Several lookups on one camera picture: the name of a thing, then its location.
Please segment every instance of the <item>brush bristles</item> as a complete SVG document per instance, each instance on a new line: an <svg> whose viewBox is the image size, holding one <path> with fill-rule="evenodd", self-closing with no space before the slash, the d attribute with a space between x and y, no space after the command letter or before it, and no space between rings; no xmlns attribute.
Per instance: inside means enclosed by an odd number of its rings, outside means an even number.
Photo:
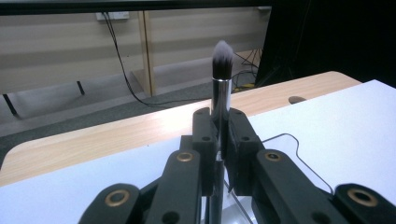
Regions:
<svg viewBox="0 0 396 224"><path fill-rule="evenodd" d="M213 78L231 79L232 70L233 49L224 40L220 40L213 51Z"/></svg>

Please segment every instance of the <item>wooden table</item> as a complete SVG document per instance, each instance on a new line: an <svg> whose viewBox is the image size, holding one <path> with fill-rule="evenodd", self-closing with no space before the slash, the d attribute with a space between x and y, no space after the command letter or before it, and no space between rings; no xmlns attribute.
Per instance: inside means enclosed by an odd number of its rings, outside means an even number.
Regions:
<svg viewBox="0 0 396 224"><path fill-rule="evenodd" d="M247 116L289 105L289 97L312 99L360 84L336 72L304 77L232 95L231 106ZM0 171L0 186L191 134L192 113L210 100L22 143L11 149Z"/></svg>

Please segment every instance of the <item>electrical outlet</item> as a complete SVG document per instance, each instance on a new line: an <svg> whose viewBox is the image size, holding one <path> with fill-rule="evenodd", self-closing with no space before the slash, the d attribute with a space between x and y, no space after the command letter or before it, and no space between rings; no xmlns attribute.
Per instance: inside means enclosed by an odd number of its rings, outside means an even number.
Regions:
<svg viewBox="0 0 396 224"><path fill-rule="evenodd" d="M129 11L108 12L108 17L111 20L128 20L129 19ZM102 14L102 12L96 12L96 19L98 21L104 21L105 16Z"/></svg>

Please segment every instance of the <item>gray carpet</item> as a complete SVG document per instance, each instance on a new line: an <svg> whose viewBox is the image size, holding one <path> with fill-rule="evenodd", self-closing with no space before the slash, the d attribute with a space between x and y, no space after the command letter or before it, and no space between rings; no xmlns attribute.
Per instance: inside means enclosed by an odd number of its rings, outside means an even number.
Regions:
<svg viewBox="0 0 396 224"><path fill-rule="evenodd" d="M67 133L78 129L83 129L103 123L108 123L120 119L128 119L131 117L152 113L155 111L165 109L167 107L175 107L179 105L186 105L195 101L185 101L187 99L209 99L212 95L212 83L206 83L190 87L187 89L172 91L162 95L154 96L145 99L144 102L148 104L159 104L163 102L174 101L171 104L159 106L147 106L139 102L132 102L125 105L114 106L109 109L94 112L85 116L68 119L55 124L36 128L21 133L14 133L4 137L0 137L0 164L3 164L4 157L7 153L23 142L43 138L59 133Z"/></svg>

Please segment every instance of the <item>chair leg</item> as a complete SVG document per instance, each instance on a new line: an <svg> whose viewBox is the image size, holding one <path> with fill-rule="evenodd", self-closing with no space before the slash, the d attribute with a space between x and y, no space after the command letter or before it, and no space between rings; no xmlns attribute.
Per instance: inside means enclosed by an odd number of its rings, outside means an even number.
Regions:
<svg viewBox="0 0 396 224"><path fill-rule="evenodd" d="M11 103L8 96L6 94L3 94L3 97L6 100L8 108L9 110L11 110L12 115L17 115L17 110L14 108L14 105Z"/></svg>
<svg viewBox="0 0 396 224"><path fill-rule="evenodd" d="M85 91L84 91L84 89L82 89L81 82L77 81L77 84L78 84L79 91L81 92L81 95L85 95Z"/></svg>

